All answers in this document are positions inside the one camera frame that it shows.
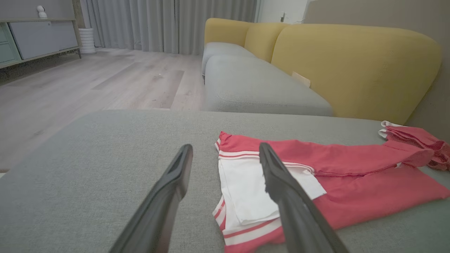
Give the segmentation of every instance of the gray curtain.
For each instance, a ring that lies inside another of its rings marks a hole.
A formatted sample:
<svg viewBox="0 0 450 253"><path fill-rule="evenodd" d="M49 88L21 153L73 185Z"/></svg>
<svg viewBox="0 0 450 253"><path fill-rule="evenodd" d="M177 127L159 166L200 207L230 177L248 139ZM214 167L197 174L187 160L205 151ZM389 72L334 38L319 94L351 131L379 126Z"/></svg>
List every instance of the gray curtain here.
<svg viewBox="0 0 450 253"><path fill-rule="evenodd" d="M87 0L95 46L202 54L205 22L253 22L257 0Z"/></svg>
<svg viewBox="0 0 450 253"><path fill-rule="evenodd" d="M208 18L253 22L256 4L256 0L180 0L180 53L203 53Z"/></svg>

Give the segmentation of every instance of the white vase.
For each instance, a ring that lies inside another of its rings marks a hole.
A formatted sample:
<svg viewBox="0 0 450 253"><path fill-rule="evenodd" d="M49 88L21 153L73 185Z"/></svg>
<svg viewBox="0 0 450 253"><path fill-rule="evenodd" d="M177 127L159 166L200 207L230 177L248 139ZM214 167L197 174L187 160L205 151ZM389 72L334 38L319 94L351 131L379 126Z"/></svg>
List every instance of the white vase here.
<svg viewBox="0 0 450 253"><path fill-rule="evenodd" d="M81 54L95 54L94 46L94 29L93 28L79 28L81 38Z"/></svg>

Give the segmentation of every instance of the wooden shelf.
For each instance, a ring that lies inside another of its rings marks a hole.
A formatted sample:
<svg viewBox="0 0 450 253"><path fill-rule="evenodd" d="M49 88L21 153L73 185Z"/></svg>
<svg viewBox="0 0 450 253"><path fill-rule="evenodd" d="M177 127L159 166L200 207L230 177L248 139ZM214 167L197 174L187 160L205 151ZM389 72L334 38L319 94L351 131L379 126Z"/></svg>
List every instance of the wooden shelf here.
<svg viewBox="0 0 450 253"><path fill-rule="evenodd" d="M74 50L74 49L79 49L79 48L80 48L79 46L76 46L76 47L71 47L71 48L67 48L67 49L64 49L64 50L60 50L60 51L57 51L57 52L53 52L53 53L50 53L50 54L39 55L39 56L36 56L36 57L33 57L33 58L29 58L29 59L26 59L26 60L20 60L20 61L16 61L16 62L5 64L5 65L0 65L0 68L9 67L9 66L16 65L16 64L19 64L19 63L24 63L24 62L27 62L27 61L36 60L36 59L39 59L39 58L42 58L42 57L47 57L47 56L51 56L51 55L54 55L54 54L64 53L64 52L67 52L67 51L70 51L70 50Z"/></svg>
<svg viewBox="0 0 450 253"><path fill-rule="evenodd" d="M2 19L0 23L9 22L34 22L34 21L75 21L74 18L25 18L25 19Z"/></svg>

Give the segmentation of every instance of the wall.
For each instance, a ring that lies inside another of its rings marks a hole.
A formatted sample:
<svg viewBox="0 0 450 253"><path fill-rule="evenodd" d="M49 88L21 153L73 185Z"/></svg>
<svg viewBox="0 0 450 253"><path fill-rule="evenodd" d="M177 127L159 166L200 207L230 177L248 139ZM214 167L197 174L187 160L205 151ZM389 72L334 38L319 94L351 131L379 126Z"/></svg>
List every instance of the wall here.
<svg viewBox="0 0 450 253"><path fill-rule="evenodd" d="M74 18L72 0L2 0L0 19L37 18L42 5L49 18Z"/></svg>
<svg viewBox="0 0 450 253"><path fill-rule="evenodd" d="M440 76L407 125L421 127L450 142L450 1L318 0L310 2L305 23L353 24L409 29L442 47Z"/></svg>
<svg viewBox="0 0 450 253"><path fill-rule="evenodd" d="M284 23L300 23L308 0L261 0L259 22L280 22L286 12Z"/></svg>

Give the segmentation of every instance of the yellow sofa back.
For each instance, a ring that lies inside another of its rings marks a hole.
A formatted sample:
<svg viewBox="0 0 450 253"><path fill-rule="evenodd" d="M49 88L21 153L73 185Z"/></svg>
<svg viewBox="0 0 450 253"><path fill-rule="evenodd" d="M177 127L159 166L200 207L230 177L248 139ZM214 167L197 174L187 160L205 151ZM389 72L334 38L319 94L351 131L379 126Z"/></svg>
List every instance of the yellow sofa back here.
<svg viewBox="0 0 450 253"><path fill-rule="evenodd" d="M275 42L285 23L251 23L245 36L244 48L256 57L271 62Z"/></svg>
<svg viewBox="0 0 450 253"><path fill-rule="evenodd" d="M281 31L271 63L310 79L337 117L403 124L433 83L441 51L404 29L297 24Z"/></svg>

